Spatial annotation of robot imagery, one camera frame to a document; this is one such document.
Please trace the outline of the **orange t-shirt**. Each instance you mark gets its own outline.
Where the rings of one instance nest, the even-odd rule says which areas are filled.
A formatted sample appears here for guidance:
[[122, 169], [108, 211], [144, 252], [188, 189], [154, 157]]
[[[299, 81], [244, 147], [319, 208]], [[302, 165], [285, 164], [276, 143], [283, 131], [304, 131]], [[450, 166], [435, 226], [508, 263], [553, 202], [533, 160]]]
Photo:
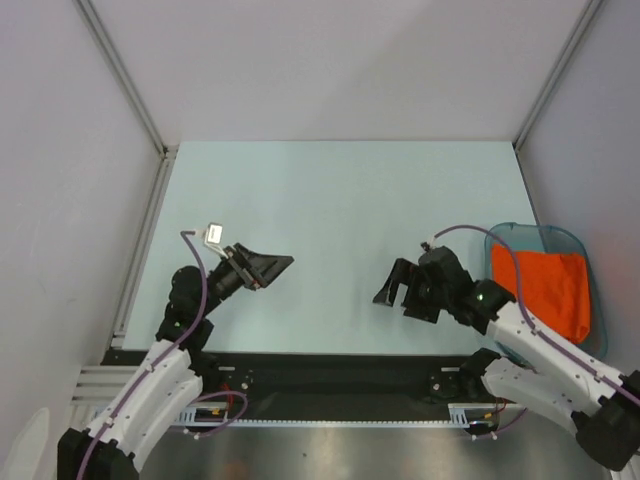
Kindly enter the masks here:
[[522, 292], [538, 319], [574, 344], [591, 331], [591, 298], [586, 259], [577, 253], [521, 251]]

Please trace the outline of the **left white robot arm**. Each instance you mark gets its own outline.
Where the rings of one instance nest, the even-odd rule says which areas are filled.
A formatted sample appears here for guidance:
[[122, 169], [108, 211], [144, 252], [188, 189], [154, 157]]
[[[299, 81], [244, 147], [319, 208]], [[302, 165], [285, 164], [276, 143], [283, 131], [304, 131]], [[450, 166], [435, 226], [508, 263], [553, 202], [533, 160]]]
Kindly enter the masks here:
[[223, 249], [207, 270], [200, 258], [178, 269], [155, 340], [135, 373], [86, 427], [70, 427], [57, 444], [59, 479], [137, 479], [179, 414], [198, 400], [245, 394], [222, 389], [219, 364], [204, 347], [214, 326], [207, 316], [240, 289], [270, 286], [294, 262], [288, 255]]

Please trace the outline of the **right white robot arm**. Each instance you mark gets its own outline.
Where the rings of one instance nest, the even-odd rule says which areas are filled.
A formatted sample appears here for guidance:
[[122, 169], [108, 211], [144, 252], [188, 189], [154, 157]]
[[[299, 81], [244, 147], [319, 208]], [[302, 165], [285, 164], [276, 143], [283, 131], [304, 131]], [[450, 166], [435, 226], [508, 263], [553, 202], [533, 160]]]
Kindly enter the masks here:
[[400, 286], [405, 316], [434, 323], [447, 312], [507, 349], [482, 348], [461, 376], [473, 401], [511, 400], [572, 434], [602, 467], [620, 472], [639, 451], [639, 373], [624, 374], [572, 344], [493, 280], [475, 280], [447, 247], [417, 262], [395, 260], [373, 301], [392, 306]]

